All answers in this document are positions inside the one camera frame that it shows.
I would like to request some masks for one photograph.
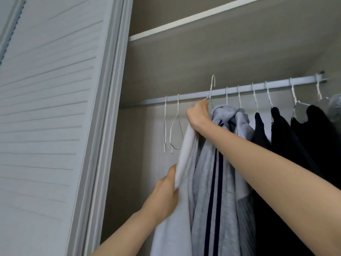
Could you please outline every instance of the gray garment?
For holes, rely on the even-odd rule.
[[[234,132],[250,140],[254,130],[243,110],[235,110],[227,105],[216,107],[211,112],[212,121],[219,124],[222,120],[225,129],[230,124]],[[190,172],[190,215],[194,216],[191,225],[192,250],[194,256],[204,255],[208,207],[210,202],[213,165],[216,148],[206,141],[197,160],[195,170]],[[215,185],[211,216],[211,229],[208,255],[213,255],[217,195],[219,152],[216,155]],[[219,223],[218,255],[252,256],[255,255],[255,220],[253,214],[252,188],[223,158],[221,210]]]
[[[341,136],[341,94],[335,94],[330,99],[327,117]]]

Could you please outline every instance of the hand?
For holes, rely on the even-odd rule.
[[[152,218],[155,227],[169,217],[178,204],[179,189],[174,191],[176,164],[168,174],[156,183],[152,194],[143,204],[141,211]]]
[[[193,107],[190,107],[186,111],[186,116],[191,126],[198,132],[207,122],[211,122],[211,118],[208,115],[208,100],[198,101]]]

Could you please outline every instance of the closet rod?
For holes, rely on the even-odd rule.
[[[305,76],[305,77],[298,77],[298,78],[291,78],[290,82],[292,85],[303,85],[303,84],[313,84],[316,83],[316,77],[319,82],[326,81],[326,75],[325,74],[317,74],[317,75],[311,75],[311,76]],[[289,79],[285,80],[279,80],[279,81],[267,81],[266,86],[268,89],[276,89],[276,88],[283,88],[283,87],[290,87]],[[266,90],[265,82],[259,83],[259,84],[254,84],[253,89],[251,87],[251,84],[249,85],[242,85],[239,86],[239,93],[242,92],[252,92],[253,90],[255,91],[262,91]],[[217,90],[212,90],[211,92],[211,97],[216,97],[216,96],[225,96],[227,94],[237,94],[237,87],[229,87],[224,88],[224,89],[217,89]],[[179,95],[179,100],[184,101],[184,100],[194,100],[194,99],[199,99],[199,98],[206,98],[209,95],[209,91],[201,91],[201,92],[194,92],[191,94],[180,94]],[[167,96],[167,102],[175,102],[178,100],[178,96]],[[154,104],[162,104],[165,103],[165,97],[161,98],[152,98],[149,100],[144,100],[135,104],[123,104],[122,107],[133,107],[133,106],[146,106],[146,105],[154,105]]]

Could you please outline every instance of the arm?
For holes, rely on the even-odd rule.
[[[314,254],[341,255],[339,189],[299,165],[215,125],[208,115],[207,100],[188,109],[187,117]]]
[[[91,256],[135,256],[144,241],[178,204],[179,190],[174,191],[176,165],[159,180],[142,209],[133,214]]]

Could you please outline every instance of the white closet door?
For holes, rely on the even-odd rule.
[[[24,5],[0,65],[3,256],[82,253],[123,1]]]

